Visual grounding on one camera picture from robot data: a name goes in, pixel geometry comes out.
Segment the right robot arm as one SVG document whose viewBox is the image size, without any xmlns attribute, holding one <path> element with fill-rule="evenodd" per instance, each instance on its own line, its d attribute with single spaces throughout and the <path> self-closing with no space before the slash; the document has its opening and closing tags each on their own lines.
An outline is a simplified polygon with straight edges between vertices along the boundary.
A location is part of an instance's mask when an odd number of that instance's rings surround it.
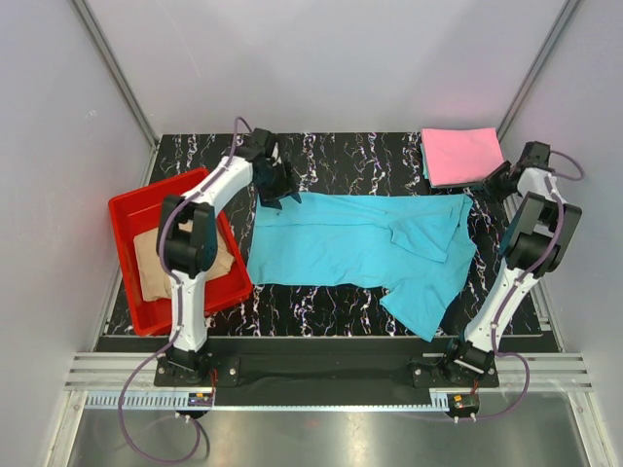
<svg viewBox="0 0 623 467">
<path fill-rule="evenodd" d="M 583 211 L 564 199 L 557 182 L 580 181 L 584 170 L 575 162 L 576 176 L 561 173 L 550 166 L 553 155 L 572 160 L 546 143 L 530 141 L 516 163 L 504 162 L 483 182 L 489 195 L 518 195 L 522 201 L 500 243 L 500 269 L 492 290 L 439 363 L 451 385 L 471 385 L 489 374 L 500 355 L 503 332 L 524 297 L 567 253 Z"/>
</svg>

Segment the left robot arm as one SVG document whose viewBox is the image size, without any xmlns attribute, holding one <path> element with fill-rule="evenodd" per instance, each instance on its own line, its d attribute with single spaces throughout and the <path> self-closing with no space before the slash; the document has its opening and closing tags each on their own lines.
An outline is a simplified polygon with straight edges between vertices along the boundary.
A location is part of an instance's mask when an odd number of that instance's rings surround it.
<svg viewBox="0 0 623 467">
<path fill-rule="evenodd" d="M 263 207 L 280 210 L 285 198 L 301 201 L 277 135 L 266 129 L 253 129 L 250 139 L 234 144 L 198 185 L 162 203 L 157 255 L 171 284 L 172 328 L 168 344 L 158 352 L 159 371 L 191 385 L 213 375 L 204 296 L 207 273 L 217 257 L 217 218 L 249 185 Z"/>
</svg>

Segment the turquoise t shirt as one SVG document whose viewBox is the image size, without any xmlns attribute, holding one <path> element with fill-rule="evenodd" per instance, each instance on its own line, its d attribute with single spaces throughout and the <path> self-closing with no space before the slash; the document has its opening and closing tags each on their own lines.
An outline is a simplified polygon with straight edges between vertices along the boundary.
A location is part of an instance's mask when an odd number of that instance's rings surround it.
<svg viewBox="0 0 623 467">
<path fill-rule="evenodd" d="M 258 206 L 247 271 L 256 285 L 382 287 L 385 310 L 432 341 L 476 253 L 465 194 L 303 193 Z"/>
</svg>

